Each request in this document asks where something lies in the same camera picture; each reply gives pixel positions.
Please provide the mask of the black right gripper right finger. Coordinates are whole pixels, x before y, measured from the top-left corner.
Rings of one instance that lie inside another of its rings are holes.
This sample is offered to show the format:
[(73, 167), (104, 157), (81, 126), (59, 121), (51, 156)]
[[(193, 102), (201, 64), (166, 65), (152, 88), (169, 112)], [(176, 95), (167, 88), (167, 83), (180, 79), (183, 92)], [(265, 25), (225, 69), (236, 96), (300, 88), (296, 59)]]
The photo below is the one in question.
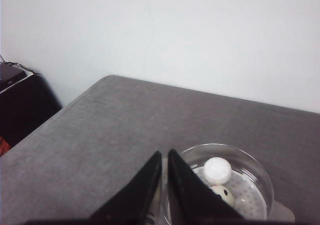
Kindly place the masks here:
[(168, 153), (168, 200), (172, 222), (244, 221), (192, 171), (179, 153)]

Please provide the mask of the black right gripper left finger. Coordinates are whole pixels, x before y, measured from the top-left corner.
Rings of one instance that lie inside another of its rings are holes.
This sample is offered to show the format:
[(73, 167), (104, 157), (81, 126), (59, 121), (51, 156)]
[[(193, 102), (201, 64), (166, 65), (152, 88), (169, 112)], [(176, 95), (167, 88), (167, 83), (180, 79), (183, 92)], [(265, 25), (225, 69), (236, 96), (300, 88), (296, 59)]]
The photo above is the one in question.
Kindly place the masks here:
[(103, 222), (145, 222), (161, 177), (162, 155), (156, 151), (132, 180), (90, 218)]

